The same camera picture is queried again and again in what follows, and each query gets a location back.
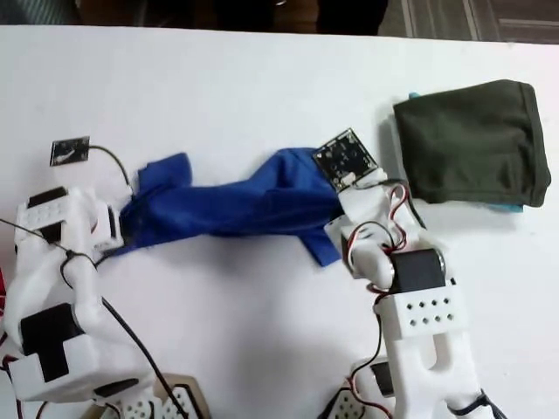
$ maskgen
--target floor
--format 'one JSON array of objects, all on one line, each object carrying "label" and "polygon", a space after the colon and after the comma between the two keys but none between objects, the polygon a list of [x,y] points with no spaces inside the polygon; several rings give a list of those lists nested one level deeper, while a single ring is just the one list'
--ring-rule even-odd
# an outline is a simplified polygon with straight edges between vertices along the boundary
[{"label": "floor", "polygon": [[[176,11],[177,0],[81,0],[86,24],[216,29],[212,0],[196,0],[194,15]],[[278,6],[274,31],[314,33],[316,0]],[[389,37],[516,41],[559,44],[558,0],[390,0],[380,29]]]}]

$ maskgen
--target black wire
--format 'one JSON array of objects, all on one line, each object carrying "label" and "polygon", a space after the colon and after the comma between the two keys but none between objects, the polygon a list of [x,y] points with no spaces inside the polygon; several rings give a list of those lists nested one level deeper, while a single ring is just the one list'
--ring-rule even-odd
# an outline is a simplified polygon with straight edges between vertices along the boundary
[{"label": "black wire", "polygon": [[41,417],[43,416],[43,412],[45,411],[45,408],[48,404],[49,402],[43,402],[41,404],[41,406],[37,410],[37,415],[35,416],[35,419],[41,419]]},{"label": "black wire", "polygon": [[376,315],[376,321],[378,322],[378,343],[376,345],[375,354],[367,362],[364,362],[362,365],[353,370],[353,372],[349,376],[349,381],[351,383],[353,383],[353,380],[355,379],[357,373],[365,367],[369,366],[381,352],[381,346],[383,344],[383,322],[381,321],[381,316],[379,316],[378,314]]},{"label": "black wire", "polygon": [[165,393],[167,393],[167,395],[169,396],[169,399],[171,399],[171,401],[173,402],[175,407],[178,409],[181,416],[184,419],[188,419],[188,417],[189,417],[188,413],[186,413],[184,411],[183,406],[181,406],[181,403],[176,399],[175,395],[173,395],[173,390],[171,389],[170,385],[165,380],[165,377],[163,377],[163,374],[162,374],[161,370],[159,369],[159,367],[155,363],[155,361],[154,361],[153,357],[151,356],[151,354],[149,353],[148,349],[144,346],[143,342],[136,335],[136,333],[134,333],[134,331],[128,325],[128,323],[121,317],[121,315],[114,309],[113,306],[111,306],[111,304],[106,299],[103,299],[102,302],[103,302],[103,305],[108,310],[108,312],[113,315],[114,319],[116,319],[116,321],[119,322],[119,324],[126,331],[126,333],[128,333],[128,335],[132,338],[132,340],[135,342],[135,344],[140,348],[140,350],[142,351],[142,353],[144,354],[144,356],[148,360],[149,365],[154,370],[155,375],[157,376],[157,379],[162,384],[163,389],[165,390]]},{"label": "black wire", "polygon": [[108,155],[110,155],[114,161],[116,161],[116,164],[119,165],[119,168],[121,168],[121,172],[122,175],[124,176],[124,182],[126,182],[126,184],[128,186],[130,186],[130,179],[128,179],[128,174],[126,173],[126,169],[124,168],[124,165],[122,164],[122,161],[116,156],[115,153],[113,153],[111,150],[109,150],[108,148],[104,148],[102,146],[89,146],[90,150],[100,150],[100,151],[104,151],[105,153],[107,153]]},{"label": "black wire", "polygon": [[121,412],[111,403],[107,403],[106,406],[111,409],[114,413],[116,413],[117,417],[121,419]]},{"label": "black wire", "polygon": [[[46,241],[46,238],[44,238],[43,236],[41,236],[41,235],[40,235],[39,233],[37,233],[36,231],[26,229],[25,227],[23,227],[23,226],[21,226],[21,225],[14,224],[14,223],[12,223],[12,222],[10,222],[10,221],[4,220],[3,218],[0,218],[0,223],[5,223],[5,224],[8,224],[8,225],[11,225],[12,227],[15,227],[16,229],[20,229],[20,230],[26,231],[26,232],[28,232],[29,234],[32,234],[33,236],[37,236],[37,237],[39,237],[39,238],[42,238],[43,240]],[[68,249],[67,249],[66,247],[64,247],[63,245],[58,244],[58,243],[56,243],[56,242],[54,242],[54,243],[49,243],[49,244],[54,244],[56,247],[59,247],[59,248],[62,249],[63,251],[68,251]]]},{"label": "black wire", "polygon": [[[408,189],[408,191],[410,190],[410,184],[407,181],[405,181],[405,179],[398,179],[398,178],[390,178],[390,179],[386,179],[385,181],[380,181],[378,183],[370,183],[363,186],[359,186],[357,182],[354,182],[353,188],[358,190],[364,190],[364,189],[372,189],[377,186],[395,185],[398,183],[404,185]],[[421,216],[418,213],[418,210],[416,209],[416,206],[413,203],[411,192],[408,194],[408,205],[410,206],[411,214],[413,214],[413,216],[418,220],[419,225],[424,229],[427,229],[427,227],[425,227],[425,222],[423,221],[423,218],[421,218]]]},{"label": "black wire", "polygon": [[[66,284],[70,288],[72,288],[72,286],[70,285],[70,283],[66,279],[66,275],[64,274],[64,268],[73,258],[76,258],[76,257],[85,257],[92,263],[93,266],[95,266],[94,261],[89,256],[87,256],[85,253],[76,253],[76,252],[73,252],[73,251],[68,251],[66,253],[66,260],[64,262],[62,262],[62,264],[60,265],[60,275],[62,276],[62,279],[64,280],[64,282],[66,282]],[[177,408],[178,412],[181,414],[181,416],[184,419],[188,419],[188,417],[189,417],[188,414],[184,411],[183,406],[181,406],[181,403],[176,399],[175,395],[173,395],[172,388],[170,387],[170,385],[165,380],[165,377],[163,377],[163,374],[162,374],[161,370],[159,369],[159,367],[155,363],[153,357],[149,353],[149,350],[145,347],[145,345],[140,340],[140,338],[136,335],[134,330],[132,330],[132,328],[128,325],[128,323],[116,311],[116,309],[105,298],[102,298],[101,302],[102,302],[103,306],[108,310],[108,312],[111,313],[111,315],[114,317],[114,319],[121,325],[121,327],[124,329],[124,331],[126,333],[128,333],[130,338],[132,338],[132,340],[134,341],[136,346],[138,346],[140,351],[144,354],[144,356],[148,360],[149,365],[154,370],[154,373],[157,376],[157,379],[162,384],[163,389],[165,390],[165,393],[167,393],[167,396],[169,397],[169,399],[171,399],[171,401],[173,402],[173,404]]]}]

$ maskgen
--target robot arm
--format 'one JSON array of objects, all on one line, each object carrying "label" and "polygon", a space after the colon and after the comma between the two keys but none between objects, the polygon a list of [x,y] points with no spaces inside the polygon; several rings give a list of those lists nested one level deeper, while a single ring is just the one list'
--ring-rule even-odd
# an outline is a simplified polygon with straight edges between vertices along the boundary
[{"label": "robot arm", "polygon": [[[366,278],[368,288],[379,294],[375,311],[383,326],[394,390],[392,417],[431,419],[439,402],[457,417],[498,417],[488,403],[472,409],[482,390],[462,293],[445,263],[443,246],[406,205],[407,186],[388,180],[351,130],[314,158],[345,213],[325,230],[353,277]],[[432,366],[420,356],[425,338],[433,339],[437,353]],[[366,393],[381,394],[378,388]],[[380,411],[378,415],[374,417],[385,417]]]},{"label": "robot arm", "polygon": [[21,400],[120,400],[150,387],[140,350],[101,303],[95,252],[122,246],[118,211],[92,191],[53,189],[17,210],[16,277],[4,311],[24,354],[10,364]]}]

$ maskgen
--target cable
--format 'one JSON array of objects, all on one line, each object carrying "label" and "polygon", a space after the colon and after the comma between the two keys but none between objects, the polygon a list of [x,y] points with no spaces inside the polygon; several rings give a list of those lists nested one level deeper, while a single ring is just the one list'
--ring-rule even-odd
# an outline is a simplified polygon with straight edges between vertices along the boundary
[{"label": "cable", "polygon": [[[5,355],[2,358],[2,367],[0,367],[0,370],[4,371],[8,375],[8,378],[10,379],[12,385],[13,385],[13,381],[11,380],[11,373],[8,364],[10,364],[13,361],[17,361],[17,358],[11,355]],[[19,400],[18,398],[16,398],[16,411],[17,411],[17,419],[24,419],[24,407],[21,403],[21,400]]]},{"label": "cable", "polygon": [[400,209],[400,207],[402,207],[402,205],[404,205],[404,203],[406,202],[406,200],[410,196],[410,193],[409,193],[408,189],[405,187],[405,185],[403,185],[402,183],[398,183],[390,191],[390,202],[392,202],[392,198],[396,195],[396,191],[398,189],[401,189],[403,191],[402,192],[402,198],[400,198],[400,201],[398,201],[398,203],[390,210],[390,213],[388,215],[389,220],[391,220],[391,222],[394,223],[398,232],[400,233],[400,241],[398,242],[396,248],[394,249],[396,251],[400,251],[403,248],[405,248],[405,246],[408,243],[408,240],[407,240],[407,235],[406,235],[406,232],[405,232],[404,228],[402,228],[402,226],[394,219],[394,216],[396,215],[397,211]]},{"label": "cable", "polygon": [[[73,251],[68,251],[66,253],[66,260],[60,265],[60,275],[62,276],[62,279],[64,280],[64,282],[70,287],[72,288],[72,286],[70,285],[70,283],[68,282],[66,275],[64,274],[64,268],[66,267],[66,265],[73,259],[76,257],[85,257],[87,258],[93,266],[95,266],[94,261],[87,256],[85,253],[76,253]],[[155,363],[153,357],[151,356],[151,354],[149,353],[149,350],[145,347],[145,345],[143,344],[143,342],[140,340],[140,338],[136,335],[136,333],[134,332],[134,330],[132,330],[132,328],[128,325],[128,323],[121,317],[121,315],[116,311],[116,309],[105,299],[103,298],[101,300],[103,306],[108,310],[109,313],[111,313],[111,315],[114,317],[114,319],[121,325],[121,327],[124,329],[124,331],[126,333],[128,333],[128,335],[130,336],[130,338],[132,338],[132,340],[134,341],[134,343],[136,344],[136,346],[138,346],[138,348],[140,349],[140,351],[143,353],[143,355],[146,357],[146,359],[148,360],[149,365],[152,367],[152,369],[154,370],[155,375],[157,376],[157,379],[159,380],[159,382],[162,384],[165,393],[167,393],[167,396],[169,397],[169,399],[173,402],[173,404],[175,405],[175,407],[177,408],[178,412],[181,414],[181,416],[184,419],[188,419],[188,414],[184,411],[183,406],[181,405],[181,403],[176,399],[175,395],[173,395],[173,390],[170,387],[170,385],[167,383],[167,381],[165,380],[165,377],[163,377],[163,374],[161,372],[161,370],[159,369],[159,367],[157,366],[157,364]]]},{"label": "cable", "polygon": [[173,390],[171,389],[170,385],[165,380],[165,377],[163,377],[163,374],[162,374],[161,370],[159,369],[159,367],[155,363],[155,361],[154,361],[153,357],[151,356],[151,354],[149,353],[148,349],[144,346],[143,342],[136,335],[136,333],[134,333],[134,331],[128,325],[128,323],[121,317],[121,315],[114,309],[113,306],[111,306],[111,304],[106,299],[103,299],[102,303],[106,307],[108,312],[113,315],[114,319],[119,322],[119,324],[122,326],[122,328],[126,331],[126,333],[128,333],[130,338],[132,338],[134,343],[138,346],[138,348],[144,354],[144,356],[146,357],[146,359],[149,362],[149,365],[154,370],[154,373],[157,376],[157,379],[159,380],[159,382],[163,386],[163,388],[165,390],[165,393],[167,393],[167,395],[169,396],[169,399],[171,399],[171,401],[173,402],[175,407],[178,409],[178,412],[181,414],[181,416],[184,419],[188,419],[188,417],[189,417],[188,413],[186,413],[184,411],[183,406],[181,406],[181,403],[176,399],[175,395],[173,395]]},{"label": "cable", "polygon": [[41,419],[41,416],[43,415],[43,412],[45,411],[45,408],[46,408],[47,404],[49,404],[49,402],[43,402],[41,404],[41,407],[38,408],[37,415],[35,416],[35,419]]},{"label": "cable", "polygon": [[2,337],[0,338],[0,347],[2,347],[2,345],[5,343],[5,341],[8,339],[8,334],[6,332],[4,332],[2,334]]},{"label": "cable", "polygon": [[124,165],[122,164],[122,161],[116,156],[115,153],[113,153],[108,148],[104,148],[102,146],[89,146],[89,149],[90,150],[100,150],[100,151],[103,151],[103,152],[107,153],[108,155],[110,155],[113,158],[113,160],[116,161],[116,164],[119,165],[119,168],[121,168],[122,176],[124,176],[124,182],[126,182],[126,184],[128,186],[130,186],[130,179],[128,179],[128,174],[126,173],[126,169],[124,168]]},{"label": "cable", "polygon": [[111,409],[114,413],[116,413],[116,416],[121,419],[121,411],[117,409],[116,406],[114,406],[111,403],[107,403],[105,406],[107,406],[109,409]]},{"label": "cable", "polygon": [[[385,298],[388,295],[389,294],[387,292],[384,292],[384,293],[380,294],[375,299],[374,306],[376,306],[380,302],[381,299]],[[383,343],[383,323],[382,323],[381,318],[378,314],[376,315],[376,321],[378,322],[378,344],[376,345],[375,354],[368,361],[364,362],[362,365],[360,365],[359,367],[354,369],[352,371],[352,373],[349,375],[349,377],[348,377],[349,391],[351,391],[351,394],[355,397],[355,399],[358,402],[360,402],[361,404],[363,404],[364,406],[369,406],[371,408],[381,410],[386,415],[386,417],[388,417],[389,419],[392,419],[392,414],[382,404],[378,404],[378,403],[363,400],[361,398],[361,396],[359,395],[359,392],[357,390],[357,386],[355,384],[355,378],[357,377],[357,373],[359,371],[361,371],[363,368],[371,365],[381,352],[381,346],[382,346],[382,343]]]},{"label": "cable", "polygon": [[[407,181],[405,181],[404,179],[398,179],[398,178],[390,178],[390,179],[386,179],[385,181],[380,181],[378,183],[369,183],[369,184],[363,185],[363,186],[359,186],[357,182],[354,182],[353,188],[358,189],[358,190],[364,190],[364,189],[376,188],[378,186],[395,185],[397,183],[400,183],[400,184],[404,185],[408,189],[408,191],[410,190],[410,184]],[[418,214],[418,211],[416,210],[416,206],[413,203],[411,193],[408,192],[408,195],[409,195],[408,205],[410,206],[411,214],[413,214],[413,216],[416,218],[416,220],[418,220],[418,223],[421,227],[423,227],[424,229],[427,229],[427,227],[425,226],[425,223],[423,221],[423,218],[421,218],[421,216]]]},{"label": "cable", "polygon": [[380,227],[386,233],[386,235],[390,240],[390,249],[394,249],[396,247],[394,243],[394,237],[390,234],[390,231],[384,225],[376,221],[366,221],[364,223],[357,225],[357,227],[354,228],[354,230],[351,232],[351,234],[348,237],[347,250],[346,253],[343,255],[343,259],[348,263],[348,266],[351,269],[351,271],[354,270],[353,258],[351,254],[353,252],[355,242],[357,241],[357,238],[359,238],[359,234],[362,232],[362,228],[369,224],[373,224],[376,225],[377,227]]},{"label": "cable", "polygon": [[[43,240],[46,241],[46,238],[44,238],[43,236],[41,236],[41,235],[40,235],[39,233],[37,233],[36,231],[26,229],[25,227],[23,227],[23,226],[21,226],[21,225],[17,225],[17,224],[15,224],[15,223],[10,222],[10,221],[4,220],[3,218],[0,218],[0,223],[5,223],[5,224],[8,224],[8,225],[11,225],[12,227],[14,227],[14,228],[16,228],[16,229],[20,229],[20,230],[26,231],[26,232],[28,232],[29,234],[32,234],[33,236],[37,236],[37,237],[39,237],[39,238],[42,238]],[[56,243],[56,242],[54,242],[54,243],[49,243],[49,244],[54,244],[56,247],[62,249],[63,251],[68,251],[68,249],[67,249],[66,247],[64,247],[63,245],[58,244],[58,243]]]}]

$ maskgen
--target bracket with holes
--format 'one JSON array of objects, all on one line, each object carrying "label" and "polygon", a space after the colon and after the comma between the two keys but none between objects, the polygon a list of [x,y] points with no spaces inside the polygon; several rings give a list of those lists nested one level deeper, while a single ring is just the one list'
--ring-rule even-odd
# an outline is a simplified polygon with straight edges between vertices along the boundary
[{"label": "bracket with holes", "polygon": [[383,328],[394,340],[467,328],[459,285],[403,292],[382,299]]}]

